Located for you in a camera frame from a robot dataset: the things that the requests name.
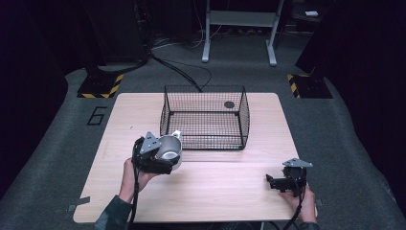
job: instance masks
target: hand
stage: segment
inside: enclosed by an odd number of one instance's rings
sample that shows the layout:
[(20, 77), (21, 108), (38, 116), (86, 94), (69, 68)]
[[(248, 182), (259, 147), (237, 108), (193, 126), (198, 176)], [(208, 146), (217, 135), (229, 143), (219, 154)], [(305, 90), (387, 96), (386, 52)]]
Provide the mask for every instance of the hand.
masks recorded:
[[(294, 197), (292, 192), (280, 193), (280, 196), (290, 204), (294, 211), (296, 211), (296, 208), (299, 205), (298, 196)], [(306, 186), (304, 200), (302, 202), (302, 209), (299, 215), (299, 218), (303, 222), (317, 222), (315, 200), (315, 195), (313, 194), (313, 192), (311, 192), (310, 188)]]
[[(152, 179), (155, 175), (158, 174), (139, 172), (138, 183), (140, 185), (140, 192), (147, 185), (148, 181)], [(134, 167), (132, 165), (131, 158), (128, 158), (124, 162), (123, 180), (122, 186), (120, 188), (119, 198), (127, 203), (130, 203), (132, 198), (134, 197), (134, 184), (135, 184)]]

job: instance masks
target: yellow and black hazard tape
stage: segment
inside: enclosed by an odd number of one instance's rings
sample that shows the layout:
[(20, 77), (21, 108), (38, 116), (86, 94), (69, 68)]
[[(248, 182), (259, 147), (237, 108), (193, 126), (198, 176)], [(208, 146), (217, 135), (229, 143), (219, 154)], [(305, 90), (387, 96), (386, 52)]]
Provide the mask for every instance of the yellow and black hazard tape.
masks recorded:
[(295, 98), (301, 98), (301, 95), (298, 90), (298, 86), (296, 85), (293, 76), (308, 77), (308, 75), (287, 75), (287, 79), (289, 80), (290, 89), (292, 90), (293, 96)]
[(85, 94), (85, 93), (78, 93), (78, 98), (112, 98), (116, 94), (117, 90), (119, 89), (120, 83), (122, 82), (124, 75), (119, 75), (114, 82), (113, 87), (111, 88), (108, 94)]

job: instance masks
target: wooden table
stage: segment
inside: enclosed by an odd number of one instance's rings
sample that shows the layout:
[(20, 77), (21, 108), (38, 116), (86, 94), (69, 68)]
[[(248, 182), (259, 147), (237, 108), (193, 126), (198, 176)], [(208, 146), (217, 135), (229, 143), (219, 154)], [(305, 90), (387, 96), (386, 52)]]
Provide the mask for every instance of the wooden table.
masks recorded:
[[(273, 93), (247, 93), (250, 132), (241, 151), (183, 150), (181, 167), (154, 177), (140, 192), (136, 221), (193, 222), (291, 219), (293, 211), (271, 190), (268, 173), (282, 178), (282, 162), (298, 157), (281, 103)], [(76, 222), (95, 222), (120, 190), (134, 141), (159, 137), (160, 93), (120, 94), (84, 185)]]

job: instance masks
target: gray carpet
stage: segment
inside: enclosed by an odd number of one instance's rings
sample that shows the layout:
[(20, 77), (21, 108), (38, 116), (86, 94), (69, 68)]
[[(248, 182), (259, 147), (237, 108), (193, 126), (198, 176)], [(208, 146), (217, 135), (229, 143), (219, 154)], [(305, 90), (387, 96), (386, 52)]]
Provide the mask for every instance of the gray carpet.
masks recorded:
[[(248, 92), (274, 92), (280, 97), (299, 156), (314, 164), (308, 182), (323, 205), (318, 206), (323, 229), (405, 229), (385, 178), (372, 164), (354, 134), (347, 108), (333, 85), (333, 99), (295, 99), (288, 74), (308, 36), (285, 34), (276, 51), (278, 66), (270, 67), (263, 36), (223, 37), (213, 41), (209, 63), (201, 62), (203, 44), (190, 49), (171, 45), (153, 50), (158, 58), (209, 69), (209, 84), (243, 84)], [(175, 64), (203, 84), (208, 72)], [(68, 76), (69, 91), (32, 158), (0, 202), (0, 229), (92, 229), (73, 222), (68, 205), (75, 204), (113, 108), (112, 99), (79, 99), (84, 70)], [(150, 60), (127, 73), (118, 93), (163, 92), (166, 84), (188, 84), (172, 70)], [(105, 116), (100, 126), (87, 126), (96, 106)], [(269, 223), (265, 229), (275, 229)]]

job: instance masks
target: black cable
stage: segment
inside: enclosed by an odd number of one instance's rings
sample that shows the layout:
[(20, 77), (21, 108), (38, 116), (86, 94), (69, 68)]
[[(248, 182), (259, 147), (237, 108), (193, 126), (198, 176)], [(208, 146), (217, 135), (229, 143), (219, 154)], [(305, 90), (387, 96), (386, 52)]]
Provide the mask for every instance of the black cable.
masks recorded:
[(296, 224), (296, 222), (293, 222), (293, 226), (295, 226), (296, 229), (300, 230), (298, 224)]
[(199, 69), (202, 69), (202, 70), (207, 71), (207, 72), (209, 73), (209, 79), (206, 81), (206, 83), (204, 83), (204, 84), (200, 87), (200, 89), (202, 89), (202, 90), (203, 90), (203, 88), (206, 87), (206, 85), (212, 80), (213, 74), (212, 74), (212, 72), (211, 72), (209, 69), (207, 69), (207, 68), (204, 68), (204, 67), (201, 67), (201, 66), (197, 66), (197, 65), (190, 65), (190, 64), (187, 64), (187, 63), (178, 62), (178, 61), (169, 60), (169, 59), (162, 59), (162, 60), (163, 60), (163, 61), (166, 61), (166, 62), (173, 62), (173, 63), (176, 63), (176, 64), (182, 64), (182, 65), (186, 65), (186, 66), (190, 66), (190, 67), (194, 67), (194, 68), (199, 68)]
[(141, 146), (144, 143), (145, 138), (144, 137), (140, 137), (138, 140), (135, 141), (134, 143), (134, 147), (132, 149), (132, 158), (131, 158), (131, 162), (132, 162), (132, 167), (134, 170), (134, 178), (135, 178), (135, 182), (134, 182), (134, 198), (132, 199), (132, 207), (131, 207), (131, 218), (129, 219), (129, 223), (127, 225), (127, 229), (131, 229), (131, 226), (134, 224), (134, 218), (135, 218), (135, 214), (137, 212), (137, 204), (138, 204), (138, 193), (140, 193), (140, 184), (138, 183), (138, 177), (139, 177), (139, 170), (136, 167), (135, 164), (135, 155), (140, 152)]
[(268, 221), (270, 224), (272, 224), (272, 226), (274, 226), (277, 230), (280, 230), (280, 228), (278, 227), (278, 225), (274, 222), (274, 221)]
[(293, 181), (295, 182), (296, 185), (296, 189), (299, 191), (299, 205), (296, 208), (295, 214), (293, 215), (293, 217), (290, 219), (290, 221), (284, 226), (283, 230), (287, 230), (290, 225), (292, 225), (292, 223), (296, 220), (296, 218), (299, 216), (299, 214), (301, 213), (301, 209), (302, 209), (302, 202), (305, 198), (305, 190), (303, 191), (303, 197), (301, 195), (301, 188), (298, 185), (298, 182), (296, 181), (296, 179), (292, 176), (292, 174), (289, 175), (290, 177), (293, 178)]
[(163, 36), (162, 34), (156, 34), (153, 41), (152, 41), (152, 48), (151, 49), (156, 49), (161, 46), (165, 46), (168, 44), (173, 43), (173, 39), (171, 37)]
[(158, 61), (162, 65), (168, 67), (169, 69), (176, 71), (178, 74), (180, 74), (182, 77), (184, 77), (186, 81), (188, 81), (191, 85), (193, 85), (197, 89), (197, 91), (199, 91), (200, 93), (203, 92), (203, 90), (199, 87), (199, 85), (196, 83), (196, 81), (194, 81), (194, 79), (191, 76), (189, 76), (188, 74), (183, 72), (181, 69), (177, 68), (174, 65), (167, 63), (166, 61), (164, 61), (160, 58), (157, 58), (153, 53), (150, 54), (150, 57), (153, 58), (154, 60)]

